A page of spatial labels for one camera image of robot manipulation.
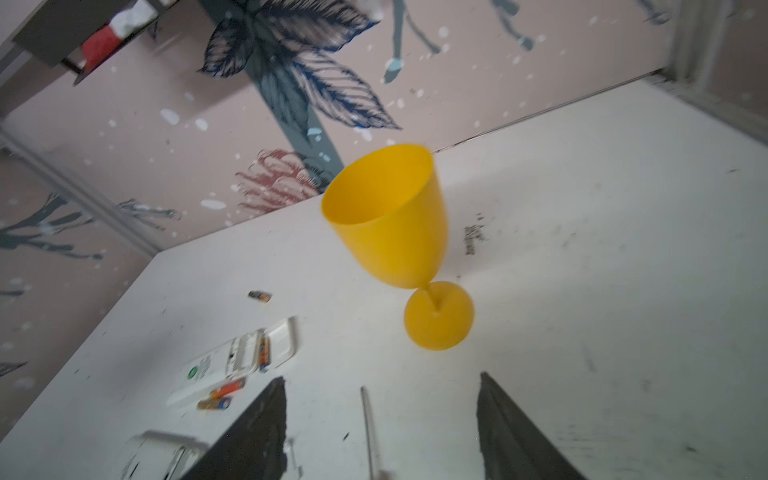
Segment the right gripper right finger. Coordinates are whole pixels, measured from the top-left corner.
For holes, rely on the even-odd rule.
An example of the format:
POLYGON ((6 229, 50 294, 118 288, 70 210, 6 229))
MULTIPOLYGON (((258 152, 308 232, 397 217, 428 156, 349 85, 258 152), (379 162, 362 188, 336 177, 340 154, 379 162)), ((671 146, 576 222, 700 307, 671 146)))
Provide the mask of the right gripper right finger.
POLYGON ((480 378, 476 417, 487 479, 585 479, 488 373, 480 378))

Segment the black wall basket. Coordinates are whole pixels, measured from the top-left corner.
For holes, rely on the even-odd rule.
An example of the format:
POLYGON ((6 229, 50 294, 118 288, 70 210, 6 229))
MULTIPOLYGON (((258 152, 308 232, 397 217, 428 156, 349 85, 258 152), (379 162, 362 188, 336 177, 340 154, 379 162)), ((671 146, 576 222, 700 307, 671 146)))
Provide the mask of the black wall basket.
POLYGON ((136 37, 151 31, 160 17, 176 5, 174 1, 149 1, 158 10, 158 17, 129 36, 97 68, 85 71, 82 44, 133 2, 44 1, 14 31, 10 41, 49 67, 62 66, 68 69, 76 75, 74 83, 78 85, 136 37))

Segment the orange battery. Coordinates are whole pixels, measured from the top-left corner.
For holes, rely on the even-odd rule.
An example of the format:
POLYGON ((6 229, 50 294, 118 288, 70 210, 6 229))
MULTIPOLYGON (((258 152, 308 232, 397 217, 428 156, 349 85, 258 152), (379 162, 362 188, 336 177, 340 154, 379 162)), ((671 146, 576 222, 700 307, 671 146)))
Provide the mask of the orange battery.
POLYGON ((231 395, 231 394, 233 394, 233 393, 243 389, 245 384, 246 384, 246 379, 245 378, 240 378, 240 379, 234 380, 234 381, 232 381, 230 383, 227 383, 227 384, 219 387, 218 389, 212 391, 209 394, 209 398, 210 399, 221 399, 221 398, 224 398, 224 397, 226 397, 228 395, 231 395))

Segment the red cassava chips bag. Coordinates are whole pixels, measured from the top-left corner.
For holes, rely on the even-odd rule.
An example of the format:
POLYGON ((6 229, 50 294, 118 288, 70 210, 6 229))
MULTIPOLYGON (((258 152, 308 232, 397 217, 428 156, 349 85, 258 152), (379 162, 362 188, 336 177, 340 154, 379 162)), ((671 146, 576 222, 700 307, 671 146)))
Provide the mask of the red cassava chips bag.
POLYGON ((146 0, 134 1, 108 24, 92 34, 81 46, 85 71, 92 71, 111 56, 136 31, 158 17, 158 10, 146 0))

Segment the white battery cover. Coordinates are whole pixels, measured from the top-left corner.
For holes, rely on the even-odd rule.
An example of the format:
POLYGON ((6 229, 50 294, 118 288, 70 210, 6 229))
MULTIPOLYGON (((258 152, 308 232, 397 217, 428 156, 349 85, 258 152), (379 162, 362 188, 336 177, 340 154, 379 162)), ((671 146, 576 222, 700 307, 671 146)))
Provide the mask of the white battery cover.
POLYGON ((283 365, 295 355, 297 341, 294 319, 288 317, 268 327, 264 332, 264 339, 269 348, 267 363, 261 370, 268 371, 283 365))

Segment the grey remote control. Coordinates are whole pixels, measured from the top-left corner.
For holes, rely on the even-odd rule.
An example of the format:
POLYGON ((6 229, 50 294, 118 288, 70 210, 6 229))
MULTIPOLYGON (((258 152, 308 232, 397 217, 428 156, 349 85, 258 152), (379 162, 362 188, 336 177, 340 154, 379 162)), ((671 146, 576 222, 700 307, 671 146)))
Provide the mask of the grey remote control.
POLYGON ((182 479, 208 449, 194 437, 146 431, 124 444, 108 479, 182 479))

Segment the orange black screwdriver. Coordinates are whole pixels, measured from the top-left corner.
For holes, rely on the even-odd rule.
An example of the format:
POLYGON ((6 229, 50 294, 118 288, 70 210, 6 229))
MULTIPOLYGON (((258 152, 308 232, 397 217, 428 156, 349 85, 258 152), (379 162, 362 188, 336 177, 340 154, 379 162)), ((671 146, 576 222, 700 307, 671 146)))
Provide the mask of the orange black screwdriver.
POLYGON ((378 450, 378 442, 375 437, 375 427, 370 404, 370 397, 365 386, 360 387, 360 398, 362 404, 364 429, 366 439, 366 455, 368 465, 368 475, 371 480, 386 480, 390 474, 382 467, 381 458, 378 450))

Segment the black gold AAA battery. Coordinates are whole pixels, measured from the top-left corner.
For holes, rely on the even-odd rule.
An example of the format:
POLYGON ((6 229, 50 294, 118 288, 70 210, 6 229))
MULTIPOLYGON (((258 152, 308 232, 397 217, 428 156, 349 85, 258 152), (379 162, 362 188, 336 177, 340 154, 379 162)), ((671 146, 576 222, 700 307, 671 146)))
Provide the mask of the black gold AAA battery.
POLYGON ((262 303, 268 303, 271 300, 272 295, 268 292, 252 290, 248 292, 248 297, 262 303))

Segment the gold blue AAA battery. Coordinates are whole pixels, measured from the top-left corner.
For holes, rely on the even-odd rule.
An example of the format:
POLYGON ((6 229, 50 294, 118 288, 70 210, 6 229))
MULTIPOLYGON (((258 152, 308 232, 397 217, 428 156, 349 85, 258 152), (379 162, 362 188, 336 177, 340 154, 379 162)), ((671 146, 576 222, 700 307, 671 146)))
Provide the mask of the gold blue AAA battery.
POLYGON ((258 347, 258 370, 266 372, 270 363, 270 338, 263 335, 258 347))

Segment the white remote control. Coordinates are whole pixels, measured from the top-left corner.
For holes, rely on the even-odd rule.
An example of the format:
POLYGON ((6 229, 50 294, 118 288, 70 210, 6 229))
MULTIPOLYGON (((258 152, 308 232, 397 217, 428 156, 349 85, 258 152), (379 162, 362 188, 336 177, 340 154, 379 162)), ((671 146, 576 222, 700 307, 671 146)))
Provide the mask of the white remote control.
POLYGON ((262 331, 232 338, 184 364, 174 375, 169 407, 208 398, 211 391, 246 377, 258 369, 262 331))

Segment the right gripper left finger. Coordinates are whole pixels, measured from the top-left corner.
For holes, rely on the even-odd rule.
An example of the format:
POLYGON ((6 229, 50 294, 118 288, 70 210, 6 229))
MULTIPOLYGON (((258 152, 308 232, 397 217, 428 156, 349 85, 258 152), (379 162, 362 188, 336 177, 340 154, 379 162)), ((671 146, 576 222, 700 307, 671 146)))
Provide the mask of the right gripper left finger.
POLYGON ((288 465, 286 430, 285 380, 276 377, 184 477, 280 479, 288 465))

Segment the yellow plastic goblet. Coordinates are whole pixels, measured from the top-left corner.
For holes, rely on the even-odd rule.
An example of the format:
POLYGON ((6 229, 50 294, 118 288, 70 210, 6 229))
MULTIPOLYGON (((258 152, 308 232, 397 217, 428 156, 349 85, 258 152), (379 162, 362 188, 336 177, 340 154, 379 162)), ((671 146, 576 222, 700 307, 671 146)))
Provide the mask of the yellow plastic goblet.
POLYGON ((449 225, 435 160, 426 147, 393 145, 358 159, 327 187, 321 210, 364 270, 411 291, 404 326, 415 344, 442 351, 467 337, 474 320, 470 295, 436 278, 449 225))

